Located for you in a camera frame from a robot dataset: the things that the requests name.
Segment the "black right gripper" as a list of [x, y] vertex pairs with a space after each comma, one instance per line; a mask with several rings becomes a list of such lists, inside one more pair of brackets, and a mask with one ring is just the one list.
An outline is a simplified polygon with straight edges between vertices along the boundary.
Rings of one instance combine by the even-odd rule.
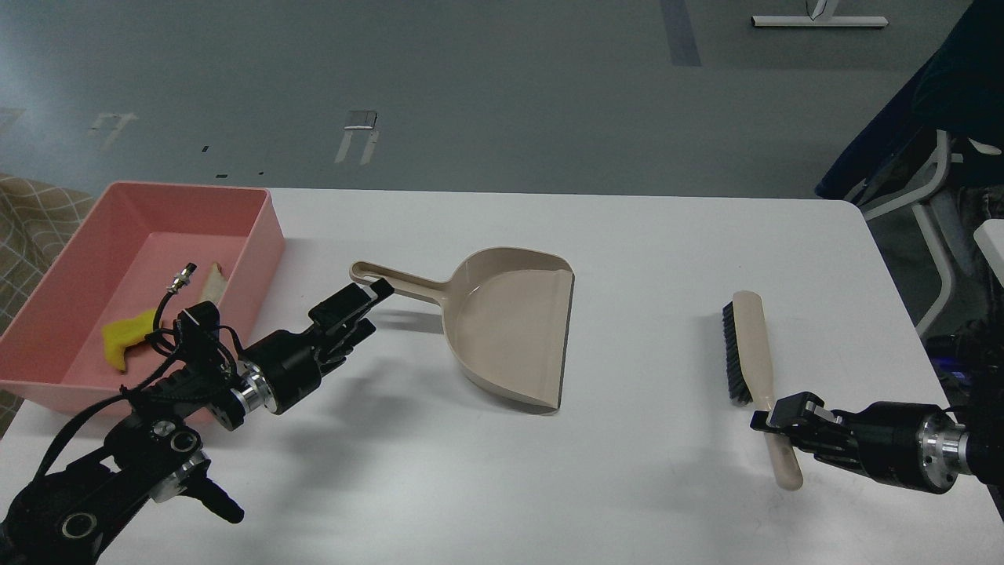
[[936, 405], [875, 402], [851, 414], [826, 409], [821, 397], [809, 391], [778, 399], [771, 410], [754, 411], [750, 422], [756, 432], [790, 436], [793, 447], [821, 464], [930, 494], [944, 494], [954, 486], [954, 469], [926, 440], [937, 441], [953, 428], [953, 419]]

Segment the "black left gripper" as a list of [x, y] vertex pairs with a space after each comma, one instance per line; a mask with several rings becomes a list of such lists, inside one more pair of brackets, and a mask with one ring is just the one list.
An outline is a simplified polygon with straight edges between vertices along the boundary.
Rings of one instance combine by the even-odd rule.
[[240, 359], [267, 387], [265, 406], [285, 414], [315, 392], [323, 378], [344, 364], [359, 344], [376, 333], [367, 312], [395, 293], [384, 278], [349, 283], [308, 312], [313, 324], [332, 330], [324, 337], [311, 328], [300, 333], [276, 330], [241, 353]]

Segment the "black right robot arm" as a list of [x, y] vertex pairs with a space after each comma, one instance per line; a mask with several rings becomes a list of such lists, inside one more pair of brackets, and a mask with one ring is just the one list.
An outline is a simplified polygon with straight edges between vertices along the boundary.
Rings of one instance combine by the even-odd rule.
[[755, 411], [751, 428], [881, 485], [946, 494], [972, 476], [1001, 508], [1002, 347], [957, 334], [931, 337], [925, 350], [953, 390], [948, 407], [878, 401], [851, 412], [803, 391]]

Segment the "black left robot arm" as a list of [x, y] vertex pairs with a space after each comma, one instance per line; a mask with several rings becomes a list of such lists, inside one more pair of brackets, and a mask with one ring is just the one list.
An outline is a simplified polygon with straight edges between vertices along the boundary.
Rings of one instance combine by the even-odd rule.
[[232, 432], [259, 408], [284, 414], [373, 335], [367, 315], [394, 293], [384, 278], [349, 283], [311, 309], [302, 332], [276, 330], [244, 346], [212, 301], [162, 326], [192, 271], [188, 264], [173, 280], [147, 332], [161, 364], [62, 427], [12, 501], [4, 564], [94, 564], [144, 505], [176, 496], [240, 523], [243, 508], [210, 478], [203, 439], [187, 419], [205, 409]]

